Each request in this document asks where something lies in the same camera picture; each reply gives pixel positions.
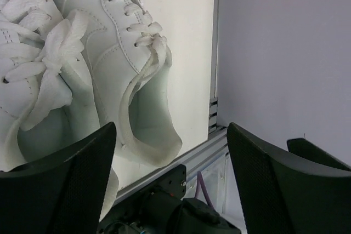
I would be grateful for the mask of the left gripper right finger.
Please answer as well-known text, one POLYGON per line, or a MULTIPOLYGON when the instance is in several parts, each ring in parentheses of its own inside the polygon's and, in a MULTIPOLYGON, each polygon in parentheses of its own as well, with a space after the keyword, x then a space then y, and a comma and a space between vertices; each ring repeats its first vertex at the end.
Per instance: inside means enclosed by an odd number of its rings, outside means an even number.
POLYGON ((235 123, 227 142, 248 233, 350 233, 350 171, 292 154, 235 123))

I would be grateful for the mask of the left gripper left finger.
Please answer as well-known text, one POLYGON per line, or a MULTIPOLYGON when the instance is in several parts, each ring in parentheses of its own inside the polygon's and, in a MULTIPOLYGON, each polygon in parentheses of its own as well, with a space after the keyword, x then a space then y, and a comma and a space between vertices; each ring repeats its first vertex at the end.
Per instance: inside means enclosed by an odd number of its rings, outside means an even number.
POLYGON ((110 122, 62 150, 1 172, 1 233, 97 233, 115 143, 110 122))

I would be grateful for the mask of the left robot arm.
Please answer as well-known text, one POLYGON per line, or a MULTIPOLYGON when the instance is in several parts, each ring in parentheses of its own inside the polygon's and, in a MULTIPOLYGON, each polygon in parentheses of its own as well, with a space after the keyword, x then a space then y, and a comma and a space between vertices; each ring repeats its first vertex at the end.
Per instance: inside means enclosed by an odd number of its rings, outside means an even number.
MULTIPOLYGON (((102 219, 116 128, 1 172, 1 233, 239 233, 169 175, 102 219)), ((248 233, 350 233, 350 166, 304 138, 287 150, 231 123, 230 159, 248 233)))

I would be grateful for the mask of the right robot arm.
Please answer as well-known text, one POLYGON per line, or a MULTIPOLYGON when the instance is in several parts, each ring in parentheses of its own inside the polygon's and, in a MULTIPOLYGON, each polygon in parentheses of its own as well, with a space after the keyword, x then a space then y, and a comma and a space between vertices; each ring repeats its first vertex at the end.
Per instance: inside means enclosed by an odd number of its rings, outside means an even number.
POLYGON ((350 166, 317 147, 305 138, 287 140, 288 151, 309 161, 328 167, 350 171, 350 166))

